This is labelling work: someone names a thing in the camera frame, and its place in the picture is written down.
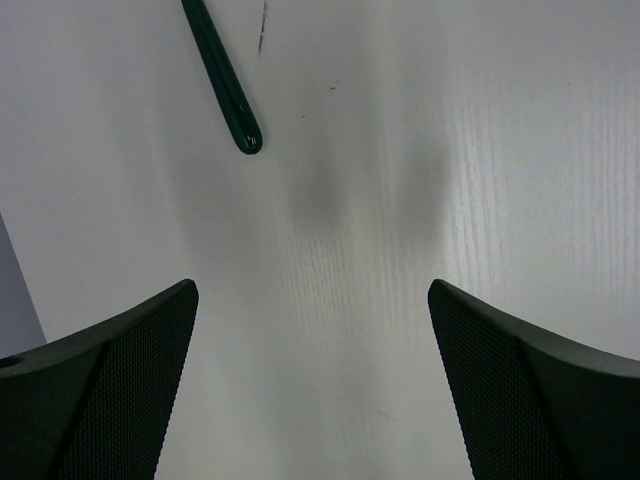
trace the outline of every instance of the textured black pad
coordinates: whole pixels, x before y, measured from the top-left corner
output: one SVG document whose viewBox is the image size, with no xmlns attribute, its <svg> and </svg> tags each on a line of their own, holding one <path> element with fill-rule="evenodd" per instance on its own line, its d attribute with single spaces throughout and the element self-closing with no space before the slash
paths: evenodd
<svg viewBox="0 0 640 480">
<path fill-rule="evenodd" d="M 441 280 L 429 308 L 476 480 L 640 478 L 640 362 Z"/>
<path fill-rule="evenodd" d="M 122 315 L 0 360 L 0 478 L 152 479 L 197 303 L 185 280 Z"/>
</svg>

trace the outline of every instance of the dark green pen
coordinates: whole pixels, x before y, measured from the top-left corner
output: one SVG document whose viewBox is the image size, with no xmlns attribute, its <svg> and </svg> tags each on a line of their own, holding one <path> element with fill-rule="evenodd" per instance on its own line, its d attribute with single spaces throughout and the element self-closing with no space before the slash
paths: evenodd
<svg viewBox="0 0 640 480">
<path fill-rule="evenodd" d="M 203 0 L 182 0 L 191 32 L 220 109 L 238 148 L 253 155 L 262 148 L 262 133 Z"/>
</svg>

